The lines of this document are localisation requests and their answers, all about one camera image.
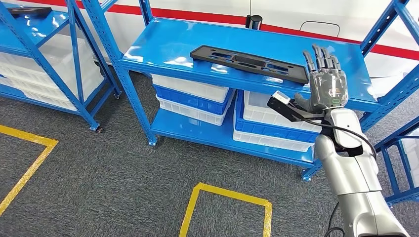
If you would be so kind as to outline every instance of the black object on shelf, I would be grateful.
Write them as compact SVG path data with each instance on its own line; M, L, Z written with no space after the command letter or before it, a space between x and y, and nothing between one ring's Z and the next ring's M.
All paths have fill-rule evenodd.
M308 83L305 66L271 58L206 45L201 45L191 51L190 57L273 78L290 80L301 84Z
M246 16L246 28L260 30L262 25L262 17L259 15L247 15Z
M7 9L13 17L31 15L45 18L51 11L51 7L11 7Z

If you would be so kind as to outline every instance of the shelving unit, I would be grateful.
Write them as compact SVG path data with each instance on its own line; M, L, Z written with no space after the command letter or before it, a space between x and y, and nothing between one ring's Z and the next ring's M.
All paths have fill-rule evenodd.
M132 85L128 70L267 94L280 90L290 97L293 97L296 92L305 97L310 95L308 86L209 62L194 61L189 57L189 53L201 45L242 51L299 65L306 64L302 52L311 50L313 43L328 48L331 53L341 59L341 67L346 72L349 91L347 107L365 111L360 120L364 131L378 122L419 86L419 80L416 80L419 75L419 66L417 66L387 95L377 99L372 93L371 81L363 59L397 15L403 14L403 21L411 25L408 27L409 30L412 30L412 34L417 34L418 25L404 8L407 0L392 1L361 46L206 23L155 18L152 16L149 1L140 0L146 29L122 58L104 16L104 4L100 5L95 0L82 0L82 2L102 44L105 45L105 50L111 58L150 145L156 144L155 135L159 134L297 164L307 168L302 175L304 180L310 180L310 177L321 168L320 161L313 157L311 149L308 152L299 153L233 141L231 110L227 113L229 117L226 117L226 121L220 127L197 120L192 121L190 118L162 109L158 111L150 125Z
M382 152L388 177L390 179L391 189L393 190L393 195L386 197L385 199L389 205L394 205L408 200L419 201L419 172L418 174L415 174L415 180L417 180L416 183L412 174L413 170L419 170L419 167L417 166L419 163L419 146L416 145L419 145L419 136L415 134L411 135L411 133L418 128L419 117L416 117L414 120L393 132L374 147L376 152ZM387 149L391 146L396 146L399 151L403 168L406 173L406 178L409 183L408 190L400 191L396 175L394 174L393 165L387 151Z
M99 127L99 123L94 120L93 116L96 114L96 112L103 105L111 93L113 93L115 97L119 98L121 90L118 88L115 79L109 70L109 67L106 65L106 62L99 51L99 47L94 41L93 36L87 27L87 24L83 19L80 10L76 7L75 3L70 1L66 1L66 3L68 13L52 11L45 18L38 18L31 15L24 15L14 18L12 15L10 15L7 8L23 6L3 3L0 1L0 52L33 58L36 63L51 77L54 83L56 83L59 89L74 105L76 110L73 111L46 102L28 98L20 90L6 85L0 85L0 96L80 115L89 123L91 130L100 132L101 128ZM51 37L53 37L67 25L70 25L74 67L76 70L75 75L78 88L77 96L71 92L66 83L62 80L62 78L53 69L53 67L49 64L47 59L39 50L39 48L45 42L47 42ZM86 99L84 99L83 95L76 27L79 27L82 30L85 39L89 43L93 54L96 56L99 62L99 66L102 69L105 78L103 82ZM109 85L108 89L94 105L94 108L90 112L87 111L87 106L106 84Z

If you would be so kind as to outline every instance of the white plastic crate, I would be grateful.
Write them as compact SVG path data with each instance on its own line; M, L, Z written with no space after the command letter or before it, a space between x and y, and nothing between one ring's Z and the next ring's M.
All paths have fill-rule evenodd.
M412 176L413 185L415 187L419 187L419 168L417 168L415 170L411 170L410 174Z
M0 84L13 87L12 81L9 78L4 78L0 76Z
M195 95L205 99L222 103L227 95L228 87L211 85L190 80L171 78L161 75L151 75L153 84Z
M410 136L419 136L419 129L411 132ZM419 187L419 139L402 139L403 149L410 166L413 184Z
M83 61L82 67L82 86L83 86L83 96L84 99L95 90L100 83L104 80L103 76L100 73L100 69L96 64L93 62L93 58L91 60ZM37 81L33 81L27 78L14 78L10 77L12 87L18 88L22 91L31 91L35 93L51 95L52 97L61 97L63 100L67 100L67 97L64 93L58 88L58 86L53 83L39 83ZM77 82L76 82L76 75L74 74L68 82L66 82L68 88L72 91L72 93L78 98L77 92Z
M90 68L89 70L82 71L84 98L88 98L89 95L102 83L104 80L98 67ZM64 95L64 93L58 88L58 86L41 86L37 83L23 81L14 78L1 78L0 83L14 87L21 90L26 97L45 102L47 104L56 105L61 108L76 111L76 107L70 102L70 100Z
M164 110L172 111L174 113L181 114L181 115L193 118L193 119L212 123L217 126L222 125L225 118L225 114L227 113L227 110L231 105L231 101L233 100L233 97L234 96L231 96L231 98L228 100L228 104L225 107L224 113L222 115L216 115L207 111L203 111L203 110L199 110L190 106L182 105L182 104L170 101L170 100L165 100L165 99L159 98L156 95L156 98L160 102L160 108Z
M86 46L84 39L78 39L78 47L82 70L92 67L92 64L94 65L92 52ZM72 87L75 67L71 37L56 34L40 47L40 51L63 81ZM0 53L0 74L45 85L55 85L48 74L32 58Z
M306 152L313 143L300 142L278 137L265 136L260 134L240 132L236 130L236 110L234 110L233 118L233 140L238 142L246 142L268 147L276 147L281 149Z
M320 126L315 126L306 122L289 121L284 116L267 106L270 97L271 95L268 94L245 91L245 108L243 111L243 118L249 121L268 123L306 131L320 132L322 130Z

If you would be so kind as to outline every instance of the black plastic tray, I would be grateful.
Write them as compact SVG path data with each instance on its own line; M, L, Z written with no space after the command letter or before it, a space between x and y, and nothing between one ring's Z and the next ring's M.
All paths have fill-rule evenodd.
M307 70L304 66L271 58L206 45L194 49L190 53L190 57L273 78L301 84L308 83Z

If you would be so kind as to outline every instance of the stacked crates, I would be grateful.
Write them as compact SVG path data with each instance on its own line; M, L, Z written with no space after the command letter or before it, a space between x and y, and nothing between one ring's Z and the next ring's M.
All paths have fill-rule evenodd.
M267 106L269 98L267 94L238 91L233 140L306 152L314 144L321 127L289 121Z
M78 39L83 96L89 95L103 82L99 67L85 40ZM56 34L40 47L41 53L78 98L71 37ZM25 97L76 111L77 109L49 75L32 58L0 52L0 84L20 90Z
M152 75L160 108L221 126L235 90L195 81Z

